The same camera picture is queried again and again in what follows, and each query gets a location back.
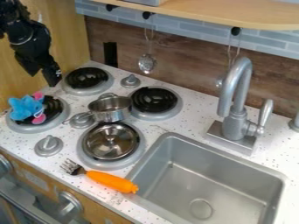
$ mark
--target orange fork handle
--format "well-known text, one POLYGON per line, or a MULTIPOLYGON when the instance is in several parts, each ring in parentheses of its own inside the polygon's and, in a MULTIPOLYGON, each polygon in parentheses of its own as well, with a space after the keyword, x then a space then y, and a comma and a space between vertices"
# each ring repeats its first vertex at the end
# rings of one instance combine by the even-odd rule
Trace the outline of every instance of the orange fork handle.
POLYGON ((138 186, 134 185, 131 181, 105 172, 87 171, 87 176, 104 186, 111 187, 122 193, 136 193, 138 191, 138 186))

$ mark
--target speckled white countertop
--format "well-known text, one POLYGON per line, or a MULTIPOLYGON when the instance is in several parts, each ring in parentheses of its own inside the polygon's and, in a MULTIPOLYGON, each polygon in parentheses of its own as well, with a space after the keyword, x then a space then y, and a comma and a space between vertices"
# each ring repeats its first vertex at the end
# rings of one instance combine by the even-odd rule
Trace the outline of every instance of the speckled white countertop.
MULTIPOLYGON (((96 62, 88 62, 84 67, 99 67, 109 71, 115 77, 115 84, 106 92, 118 95, 129 95, 134 89, 124 88, 120 85, 122 78, 130 75, 110 66, 104 66, 96 62)), ((132 123, 145 136, 146 150, 165 132, 177 132, 183 136, 197 140, 204 144, 210 144, 223 151, 250 160, 260 165, 282 172, 289 178, 287 194, 282 199, 287 204, 284 207, 282 223, 299 223, 299 134, 289 129, 289 119, 279 115, 273 115, 267 125, 267 132, 257 141, 254 154, 244 156, 238 152, 228 150, 205 139, 205 133, 214 120, 220 120, 216 115, 218 98, 207 94, 201 94, 183 87, 177 87, 158 80, 153 80, 137 75, 144 86, 164 86, 176 91, 184 101, 183 110, 175 117, 162 122, 145 122, 130 117, 126 122, 132 123)), ((61 97, 71 106, 71 116, 79 112, 87 111, 87 104, 98 95, 77 97, 66 94, 59 85, 55 88, 46 88, 45 94, 61 97)), ((249 118, 256 122, 259 110, 247 108, 249 118)), ((66 158, 82 164, 75 151, 76 141, 85 130, 72 129, 69 125, 60 125, 55 129, 40 134, 18 134, 11 131, 5 123, 4 115, 0 117, 0 146, 4 147, 12 156, 21 159, 28 165, 33 165, 40 171, 50 175, 60 182, 72 187, 74 190, 99 202, 103 206, 117 212, 134 223, 169 223, 161 217, 143 209, 142 207, 126 200, 121 193, 94 183, 86 177, 73 177, 65 175, 59 168, 66 158), (34 153, 33 147, 36 142, 47 135, 60 137, 64 143, 64 149, 52 157, 39 157, 34 153)), ((133 165, 110 173, 125 177, 133 165)))

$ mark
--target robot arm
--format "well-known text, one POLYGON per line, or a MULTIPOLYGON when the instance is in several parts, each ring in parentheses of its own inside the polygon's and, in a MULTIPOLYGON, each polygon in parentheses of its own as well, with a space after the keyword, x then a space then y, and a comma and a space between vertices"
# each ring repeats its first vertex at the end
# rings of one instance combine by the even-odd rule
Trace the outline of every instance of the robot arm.
POLYGON ((0 0, 0 39, 7 34, 17 62, 31 76, 40 69, 50 87, 62 79, 59 65, 49 53, 51 36, 45 25, 30 20, 19 0, 0 0))

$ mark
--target oven door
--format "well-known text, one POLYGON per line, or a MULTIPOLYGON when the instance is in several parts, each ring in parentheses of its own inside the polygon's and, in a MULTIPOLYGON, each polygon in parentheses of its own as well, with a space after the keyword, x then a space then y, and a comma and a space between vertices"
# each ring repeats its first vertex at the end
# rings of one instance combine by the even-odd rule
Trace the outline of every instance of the oven door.
POLYGON ((1 224, 81 224, 85 220, 61 220, 57 203, 36 196, 6 178, 0 179, 1 224))

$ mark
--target blue stuffed toy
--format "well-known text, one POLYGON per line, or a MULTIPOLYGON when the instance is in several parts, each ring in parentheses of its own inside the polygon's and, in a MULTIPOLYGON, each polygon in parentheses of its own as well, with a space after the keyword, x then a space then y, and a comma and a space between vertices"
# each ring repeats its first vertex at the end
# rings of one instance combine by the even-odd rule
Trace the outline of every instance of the blue stuffed toy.
POLYGON ((14 121, 23 121, 24 119, 34 116, 33 124, 40 124, 45 121, 44 114, 44 95, 36 93, 33 97, 26 95, 22 99, 10 98, 8 103, 12 107, 10 119, 14 121))

